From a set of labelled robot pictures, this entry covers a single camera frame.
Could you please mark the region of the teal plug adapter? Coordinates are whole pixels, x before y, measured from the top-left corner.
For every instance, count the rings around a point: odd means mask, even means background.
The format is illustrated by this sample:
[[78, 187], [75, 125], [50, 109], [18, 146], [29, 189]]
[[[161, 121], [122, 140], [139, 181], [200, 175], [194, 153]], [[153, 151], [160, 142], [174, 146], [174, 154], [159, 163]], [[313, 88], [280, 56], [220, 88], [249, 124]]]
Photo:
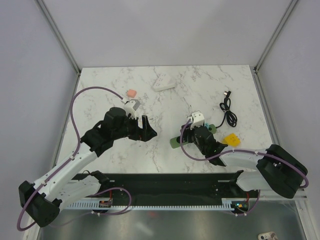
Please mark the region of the teal plug adapter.
[[210, 127], [210, 124], [208, 124], [207, 122], [204, 124], [205, 127], [210, 131], [212, 128]]

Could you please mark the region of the green power strip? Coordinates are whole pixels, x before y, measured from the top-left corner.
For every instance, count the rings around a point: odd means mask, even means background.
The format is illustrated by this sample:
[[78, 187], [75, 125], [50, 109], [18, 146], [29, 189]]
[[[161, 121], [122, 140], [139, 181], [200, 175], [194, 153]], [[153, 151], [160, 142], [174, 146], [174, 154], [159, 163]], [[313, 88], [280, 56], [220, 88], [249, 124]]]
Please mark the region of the green power strip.
[[[216, 126], [214, 124], [210, 124], [211, 130], [208, 130], [206, 127], [206, 130], [208, 132], [210, 132], [211, 134], [215, 134], [217, 132]], [[183, 136], [182, 137], [188, 137], [188, 141], [189, 143], [194, 143], [194, 140], [189, 140], [189, 138], [191, 138], [192, 136], [192, 131], [190, 130], [190, 125], [187, 126], [187, 128], [185, 129]], [[179, 148], [180, 147], [180, 135], [173, 137], [170, 139], [170, 145], [173, 149]]]

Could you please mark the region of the blue cube socket adapter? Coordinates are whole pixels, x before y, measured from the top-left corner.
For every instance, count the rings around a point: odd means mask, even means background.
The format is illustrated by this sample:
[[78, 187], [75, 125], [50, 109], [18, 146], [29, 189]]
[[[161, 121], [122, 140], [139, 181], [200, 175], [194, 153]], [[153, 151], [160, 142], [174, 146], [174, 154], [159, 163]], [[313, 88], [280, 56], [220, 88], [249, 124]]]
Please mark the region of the blue cube socket adapter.
[[184, 145], [184, 144], [188, 144], [188, 143], [189, 143], [188, 137], [187, 136], [183, 136], [182, 137], [182, 144]]

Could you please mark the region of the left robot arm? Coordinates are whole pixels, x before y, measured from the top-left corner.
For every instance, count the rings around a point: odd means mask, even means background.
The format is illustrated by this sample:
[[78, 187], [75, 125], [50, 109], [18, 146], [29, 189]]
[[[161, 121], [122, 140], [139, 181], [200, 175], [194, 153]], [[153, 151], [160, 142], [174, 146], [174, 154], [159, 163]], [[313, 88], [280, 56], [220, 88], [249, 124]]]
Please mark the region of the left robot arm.
[[69, 204], [86, 196], [106, 196], [110, 185], [98, 177], [99, 171], [68, 189], [65, 186], [80, 170], [110, 149], [114, 141], [128, 138], [148, 142], [158, 135], [150, 126], [146, 115], [142, 116], [142, 127], [139, 127], [138, 120], [123, 108], [110, 108], [103, 120], [78, 139], [78, 144], [69, 158], [34, 182], [22, 182], [18, 187], [22, 211], [18, 217], [17, 229], [27, 229], [21, 227], [24, 213], [28, 213], [33, 223], [43, 228], [51, 224]]

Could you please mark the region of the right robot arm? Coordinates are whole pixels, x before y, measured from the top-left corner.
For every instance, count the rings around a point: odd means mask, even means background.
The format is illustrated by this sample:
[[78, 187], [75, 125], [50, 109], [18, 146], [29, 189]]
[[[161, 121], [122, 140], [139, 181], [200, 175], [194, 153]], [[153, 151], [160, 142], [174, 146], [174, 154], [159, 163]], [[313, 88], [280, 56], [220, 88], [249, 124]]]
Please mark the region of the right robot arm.
[[204, 125], [194, 128], [184, 125], [174, 141], [180, 148], [184, 144], [195, 144], [204, 155], [203, 161], [212, 165], [239, 167], [229, 184], [229, 191], [235, 197], [252, 190], [273, 190], [292, 199], [299, 189], [309, 185], [307, 168], [277, 144], [258, 150], [232, 147], [216, 141]]

